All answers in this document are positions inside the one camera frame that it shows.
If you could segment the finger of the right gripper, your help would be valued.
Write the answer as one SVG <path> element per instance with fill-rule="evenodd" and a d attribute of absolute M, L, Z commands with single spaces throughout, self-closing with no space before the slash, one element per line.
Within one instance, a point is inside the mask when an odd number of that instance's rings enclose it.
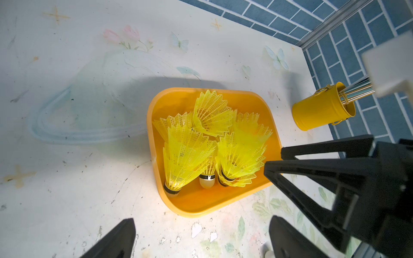
<path fill-rule="evenodd" d="M 347 250 L 351 239 L 373 240 L 379 179 L 366 158 L 284 160 L 265 164 L 265 176 L 299 209 L 332 247 Z"/>
<path fill-rule="evenodd" d="M 283 147 L 281 159 L 296 160 L 298 155 L 332 152 L 344 152 L 346 158 L 363 158 L 369 156 L 373 142 L 374 136 L 366 134 L 322 143 Z"/>

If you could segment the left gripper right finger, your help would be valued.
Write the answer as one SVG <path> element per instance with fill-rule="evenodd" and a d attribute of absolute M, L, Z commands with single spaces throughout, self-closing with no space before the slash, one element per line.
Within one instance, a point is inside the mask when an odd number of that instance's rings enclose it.
<path fill-rule="evenodd" d="M 269 234 L 276 258 L 328 258 L 282 217 L 272 217 Z"/>

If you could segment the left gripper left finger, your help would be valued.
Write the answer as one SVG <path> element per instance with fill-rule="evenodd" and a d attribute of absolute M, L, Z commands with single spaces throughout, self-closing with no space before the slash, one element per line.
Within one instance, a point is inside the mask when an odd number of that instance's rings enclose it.
<path fill-rule="evenodd" d="M 81 258 L 130 258 L 135 238 L 133 218 L 124 219 Z"/>

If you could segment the yellow plastic storage box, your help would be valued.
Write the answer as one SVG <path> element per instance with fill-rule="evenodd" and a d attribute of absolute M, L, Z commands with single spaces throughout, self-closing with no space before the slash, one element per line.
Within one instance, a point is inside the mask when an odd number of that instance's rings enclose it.
<path fill-rule="evenodd" d="M 212 188 L 204 189 L 198 180 L 193 180 L 184 186 L 176 197 L 166 194 L 163 188 L 165 171 L 162 151 L 165 142 L 153 127 L 152 121 L 169 115 L 192 111 L 196 99 L 203 91 L 203 89 L 197 88 L 169 88 L 163 90 L 153 98 L 147 111 L 148 140 L 158 193 L 169 209 L 177 215 L 187 218 L 205 216 L 271 185 L 261 169 L 256 173 L 257 177 L 252 180 L 252 183 L 244 188 L 223 187 L 219 183 L 215 183 Z M 259 123 L 270 127 L 273 131 L 267 141 L 264 156 L 267 161 L 280 160 L 282 146 L 271 110 L 266 102 L 258 94 L 250 91 L 218 89 L 216 92 L 228 101 L 229 107 L 242 113 L 253 112 L 260 115 Z"/>

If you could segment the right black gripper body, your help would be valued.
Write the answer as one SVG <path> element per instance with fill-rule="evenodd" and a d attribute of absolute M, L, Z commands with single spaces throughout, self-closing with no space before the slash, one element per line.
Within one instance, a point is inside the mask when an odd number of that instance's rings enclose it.
<path fill-rule="evenodd" d="M 357 200 L 345 230 L 389 258 L 413 255 L 413 142 L 377 143 L 373 155 L 354 158 Z"/>

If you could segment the yellow shuttlecock small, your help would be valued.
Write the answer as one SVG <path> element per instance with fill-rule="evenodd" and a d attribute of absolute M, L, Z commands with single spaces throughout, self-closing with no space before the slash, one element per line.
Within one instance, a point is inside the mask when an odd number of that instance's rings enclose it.
<path fill-rule="evenodd" d="M 225 133 L 217 143 L 219 182 L 225 187 L 245 187 L 264 166 L 266 142 L 273 134 L 267 127 L 251 134 L 243 131 Z"/>

